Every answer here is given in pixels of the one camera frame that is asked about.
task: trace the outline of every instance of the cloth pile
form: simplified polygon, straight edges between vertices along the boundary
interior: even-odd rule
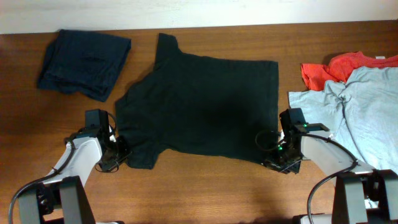
[[[126,61],[131,40],[96,32],[61,30],[46,50],[37,87],[80,91],[105,102]]]
[[[376,68],[357,68],[364,62]],[[396,67],[398,56],[379,60],[361,52],[340,55],[329,67],[303,64],[308,87],[325,86],[322,91],[290,92],[290,107],[301,108],[307,122],[330,128],[335,140],[358,159],[398,172]]]

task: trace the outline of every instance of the white wall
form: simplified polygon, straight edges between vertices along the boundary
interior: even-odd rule
[[[398,19],[398,0],[0,0],[0,33]]]

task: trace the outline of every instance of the orange shirt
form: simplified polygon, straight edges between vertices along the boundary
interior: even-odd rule
[[[347,82],[353,70],[362,66],[369,68],[398,67],[398,55],[387,59],[375,59],[363,55],[362,52],[347,53],[332,58],[329,66],[301,64],[301,74],[305,85],[310,90],[321,91],[327,80]]]

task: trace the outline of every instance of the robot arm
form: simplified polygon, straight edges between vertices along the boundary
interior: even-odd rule
[[[95,224],[83,186],[94,166],[111,172],[119,168],[129,153],[123,138],[115,138],[108,112],[86,111],[85,120],[85,127],[65,140],[67,148],[49,174],[17,191],[9,209],[10,224],[16,198],[22,223]],[[44,220],[44,215],[61,207],[64,218]]]
[[[299,223],[397,223],[398,176],[391,170],[376,170],[357,160],[343,146],[331,140],[329,129],[322,124],[306,123],[300,108],[280,114],[285,134],[278,151],[267,156],[266,166],[288,173],[298,172],[304,157],[312,160],[327,177],[308,197],[307,216]],[[328,180],[335,185],[331,215],[311,215],[311,199],[316,189]],[[367,209],[365,199],[378,202],[378,208]]]

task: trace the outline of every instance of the wooden table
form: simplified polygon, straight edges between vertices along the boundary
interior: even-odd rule
[[[45,48],[57,34],[0,35],[0,223],[14,192],[55,165],[63,138],[83,127],[84,112],[114,113],[114,102],[152,70],[159,32],[175,35],[191,54],[278,61],[279,112],[288,107],[288,91],[305,90],[300,63],[328,63],[359,50],[370,57],[398,54],[397,21],[106,31],[131,38],[132,50],[111,96],[100,103],[36,88]],[[309,161],[299,174],[284,175],[250,162],[166,150],[153,170],[94,170],[85,189],[98,221],[282,223],[306,212],[307,196],[323,177]],[[330,213],[332,204],[327,183],[312,209]],[[18,220],[17,207],[14,214]]]

